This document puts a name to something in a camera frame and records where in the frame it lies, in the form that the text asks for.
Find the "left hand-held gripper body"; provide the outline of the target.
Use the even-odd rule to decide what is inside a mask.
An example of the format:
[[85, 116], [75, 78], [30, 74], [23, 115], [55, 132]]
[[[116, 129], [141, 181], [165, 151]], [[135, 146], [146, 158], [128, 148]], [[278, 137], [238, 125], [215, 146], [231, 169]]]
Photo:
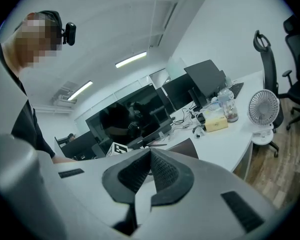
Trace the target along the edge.
[[126, 145], [113, 142], [111, 144], [108, 152], [106, 153], [106, 157], [111, 157], [111, 156], [115, 156], [115, 155], [119, 155], [119, 154], [124, 154], [124, 153], [130, 152], [130, 151], [133, 151], [133, 149], [128, 148]]

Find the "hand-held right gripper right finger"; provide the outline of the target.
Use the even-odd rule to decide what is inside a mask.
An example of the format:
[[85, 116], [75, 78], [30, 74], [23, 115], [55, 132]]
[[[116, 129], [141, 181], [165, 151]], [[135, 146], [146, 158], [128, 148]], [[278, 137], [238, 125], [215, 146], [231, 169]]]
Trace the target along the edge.
[[151, 206], [157, 193], [152, 176], [139, 190], [141, 240], [232, 240], [246, 234], [227, 204], [236, 193], [261, 218], [269, 220], [276, 208], [262, 194], [225, 168], [175, 152], [165, 155], [187, 165], [194, 174], [191, 190], [178, 203]]

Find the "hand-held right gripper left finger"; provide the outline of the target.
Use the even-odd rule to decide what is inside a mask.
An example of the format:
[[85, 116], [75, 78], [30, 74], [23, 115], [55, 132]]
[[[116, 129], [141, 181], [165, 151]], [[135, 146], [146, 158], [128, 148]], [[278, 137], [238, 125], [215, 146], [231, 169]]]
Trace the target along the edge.
[[111, 157], [54, 164], [43, 159], [43, 179], [65, 226], [68, 240], [127, 239], [113, 229], [125, 219], [128, 205], [115, 202], [102, 184], [104, 171], [137, 151]]

